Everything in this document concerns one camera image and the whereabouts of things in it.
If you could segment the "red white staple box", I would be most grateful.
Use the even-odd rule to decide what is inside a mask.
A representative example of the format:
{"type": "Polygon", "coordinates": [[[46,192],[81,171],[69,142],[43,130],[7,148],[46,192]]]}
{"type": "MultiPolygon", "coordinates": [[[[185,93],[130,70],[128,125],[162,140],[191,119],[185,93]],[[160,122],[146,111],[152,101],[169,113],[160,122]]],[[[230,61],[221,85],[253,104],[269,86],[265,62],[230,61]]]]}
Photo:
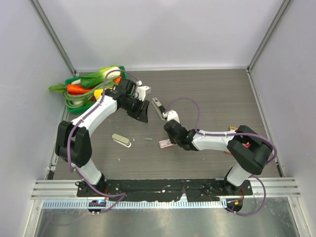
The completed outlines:
{"type": "Polygon", "coordinates": [[[170,139],[159,141],[159,147],[161,149],[172,147],[172,146],[175,146],[175,144],[173,144],[170,139]]]}

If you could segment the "black and beige stapler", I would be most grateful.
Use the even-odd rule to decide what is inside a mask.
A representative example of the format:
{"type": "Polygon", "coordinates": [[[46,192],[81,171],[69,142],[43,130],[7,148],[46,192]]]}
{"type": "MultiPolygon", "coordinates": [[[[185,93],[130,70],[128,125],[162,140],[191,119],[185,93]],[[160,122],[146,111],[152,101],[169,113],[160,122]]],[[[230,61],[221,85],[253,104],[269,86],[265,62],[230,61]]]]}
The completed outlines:
{"type": "Polygon", "coordinates": [[[166,108],[162,105],[162,103],[158,100],[158,98],[153,97],[152,98],[152,104],[154,108],[156,109],[158,115],[162,120],[167,120],[167,115],[165,113],[166,108]]]}

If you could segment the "small beige stapler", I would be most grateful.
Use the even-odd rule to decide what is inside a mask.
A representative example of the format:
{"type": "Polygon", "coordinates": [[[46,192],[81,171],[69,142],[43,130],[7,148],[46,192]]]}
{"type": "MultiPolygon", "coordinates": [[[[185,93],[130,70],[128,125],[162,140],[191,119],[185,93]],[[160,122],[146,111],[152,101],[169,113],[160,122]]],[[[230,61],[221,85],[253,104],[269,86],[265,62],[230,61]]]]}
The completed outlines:
{"type": "Polygon", "coordinates": [[[116,133],[112,135],[112,140],[127,148],[130,148],[132,145],[128,138],[118,135],[116,133]]]}

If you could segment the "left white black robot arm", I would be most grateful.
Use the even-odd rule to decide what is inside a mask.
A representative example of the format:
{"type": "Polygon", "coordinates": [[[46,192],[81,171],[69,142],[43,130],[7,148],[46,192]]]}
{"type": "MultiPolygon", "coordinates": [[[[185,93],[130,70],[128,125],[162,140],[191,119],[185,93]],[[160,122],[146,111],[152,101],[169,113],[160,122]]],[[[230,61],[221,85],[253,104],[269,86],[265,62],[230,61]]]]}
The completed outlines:
{"type": "Polygon", "coordinates": [[[100,197],[106,189],[106,179],[92,161],[90,137],[94,130],[111,114],[123,109],[138,121],[148,122],[150,87],[141,82],[123,78],[113,89],[105,89],[86,112],[72,121],[62,121],[58,126],[55,153],[76,171],[88,184],[88,191],[100,197]]]}

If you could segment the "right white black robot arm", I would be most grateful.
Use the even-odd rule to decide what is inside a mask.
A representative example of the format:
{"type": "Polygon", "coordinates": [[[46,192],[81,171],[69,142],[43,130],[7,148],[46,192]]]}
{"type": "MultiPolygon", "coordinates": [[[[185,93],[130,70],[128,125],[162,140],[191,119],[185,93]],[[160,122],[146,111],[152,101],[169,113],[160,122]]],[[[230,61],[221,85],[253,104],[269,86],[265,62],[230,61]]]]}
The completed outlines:
{"type": "Polygon", "coordinates": [[[187,130],[172,119],[163,128],[171,143],[185,151],[215,150],[231,153],[237,163],[228,171],[223,181],[223,189],[229,195],[236,194],[249,177],[260,175],[277,155],[276,146],[270,140],[246,125],[220,133],[187,130]]]}

